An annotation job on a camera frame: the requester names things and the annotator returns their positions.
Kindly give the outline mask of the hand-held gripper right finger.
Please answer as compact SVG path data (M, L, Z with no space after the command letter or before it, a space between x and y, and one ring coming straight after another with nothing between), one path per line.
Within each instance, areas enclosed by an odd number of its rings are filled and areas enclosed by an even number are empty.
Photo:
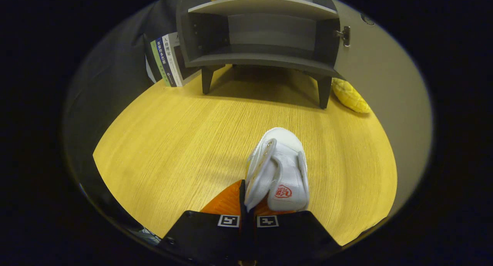
M342 250L311 211L253 210L252 258L257 265L317 265Z

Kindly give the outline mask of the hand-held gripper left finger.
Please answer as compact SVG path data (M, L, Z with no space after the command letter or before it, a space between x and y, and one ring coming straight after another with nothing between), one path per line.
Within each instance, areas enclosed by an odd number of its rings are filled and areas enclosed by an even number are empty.
M229 202L235 212L218 214L184 211L158 244L158 249L184 261L186 265L237 265L245 181L230 186Z

